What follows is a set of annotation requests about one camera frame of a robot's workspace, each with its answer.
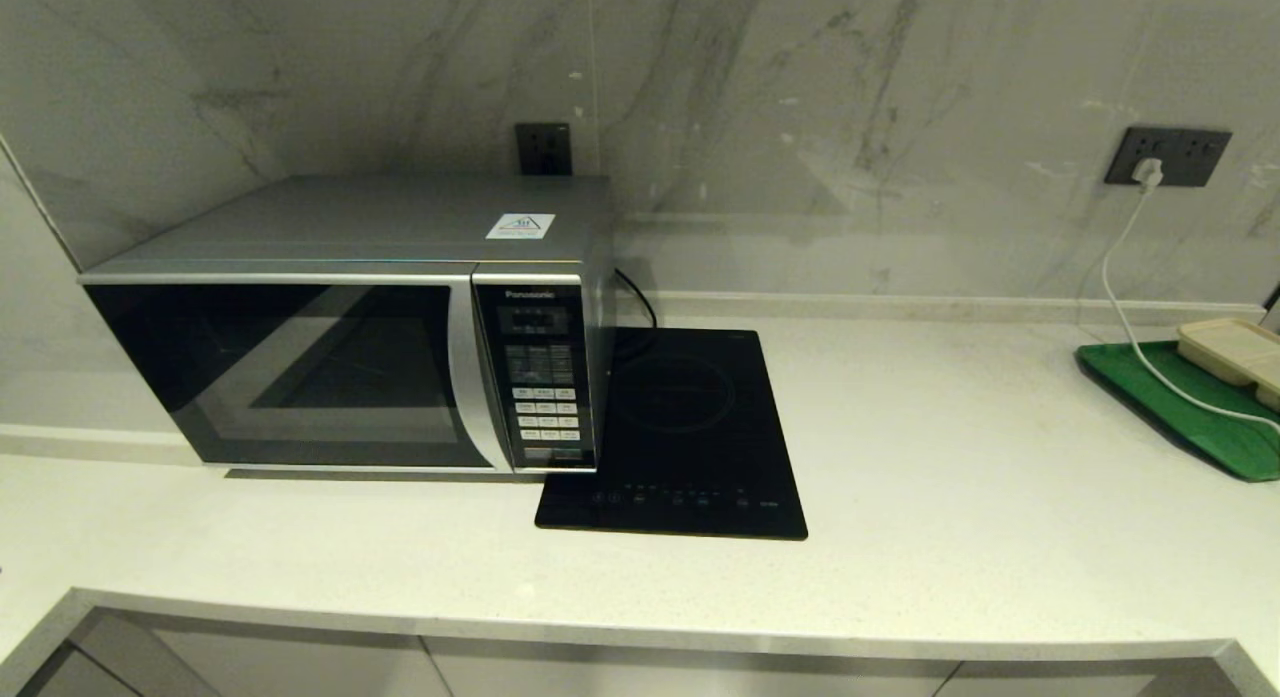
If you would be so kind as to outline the black glass microwave door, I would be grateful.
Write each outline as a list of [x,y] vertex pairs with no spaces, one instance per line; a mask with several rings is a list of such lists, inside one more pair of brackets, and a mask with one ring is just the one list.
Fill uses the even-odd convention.
[[210,466],[507,473],[466,276],[84,292]]

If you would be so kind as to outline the silver microwave oven body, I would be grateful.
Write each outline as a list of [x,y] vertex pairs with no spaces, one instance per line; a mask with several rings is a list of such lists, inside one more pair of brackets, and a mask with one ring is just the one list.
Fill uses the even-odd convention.
[[[544,240],[485,240],[502,214],[556,223]],[[125,249],[79,283],[466,276],[511,466],[493,477],[593,473],[614,345],[613,226],[602,176],[294,176]]]

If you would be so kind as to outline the black induction cooktop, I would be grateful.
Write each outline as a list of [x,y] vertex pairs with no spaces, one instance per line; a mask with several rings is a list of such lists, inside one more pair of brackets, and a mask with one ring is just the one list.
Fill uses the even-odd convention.
[[753,331],[618,327],[598,469],[545,478],[541,529],[808,537]]

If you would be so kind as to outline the white warning sticker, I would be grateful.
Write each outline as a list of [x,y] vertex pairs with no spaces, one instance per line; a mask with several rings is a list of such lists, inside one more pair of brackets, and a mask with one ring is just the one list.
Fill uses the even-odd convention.
[[556,214],[502,214],[485,240],[544,240]]

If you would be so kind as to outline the grey cabinet door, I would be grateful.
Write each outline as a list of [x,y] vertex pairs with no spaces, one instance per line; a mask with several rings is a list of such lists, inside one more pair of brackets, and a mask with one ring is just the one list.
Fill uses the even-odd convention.
[[940,697],[960,662],[419,638],[449,697]]
[[454,697],[415,637],[97,610],[70,642],[131,697]]

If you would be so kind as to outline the beige lunch box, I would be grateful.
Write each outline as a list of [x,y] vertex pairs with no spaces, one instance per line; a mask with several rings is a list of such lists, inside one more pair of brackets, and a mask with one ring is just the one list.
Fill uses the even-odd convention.
[[1242,318],[1183,324],[1178,352],[1222,382],[1254,388],[1257,400],[1280,413],[1280,334]]

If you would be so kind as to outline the green plastic tray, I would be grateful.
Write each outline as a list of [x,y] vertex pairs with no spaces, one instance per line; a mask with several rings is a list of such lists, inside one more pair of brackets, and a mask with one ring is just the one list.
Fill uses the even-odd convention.
[[[1184,359],[1176,341],[1144,341],[1140,349],[1160,373],[1199,402],[1280,425],[1280,413],[1262,405],[1251,388],[1224,382]],[[1280,480],[1280,434],[1176,396],[1144,368],[1129,343],[1078,347],[1074,359],[1091,381],[1178,448],[1248,483]]]

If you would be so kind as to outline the black wide wall socket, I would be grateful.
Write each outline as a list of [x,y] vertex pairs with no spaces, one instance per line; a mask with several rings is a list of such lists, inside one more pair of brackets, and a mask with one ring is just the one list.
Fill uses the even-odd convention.
[[1224,129],[1129,127],[1114,153],[1106,185],[1140,185],[1135,173],[1144,160],[1160,161],[1161,185],[1207,185],[1233,138]]

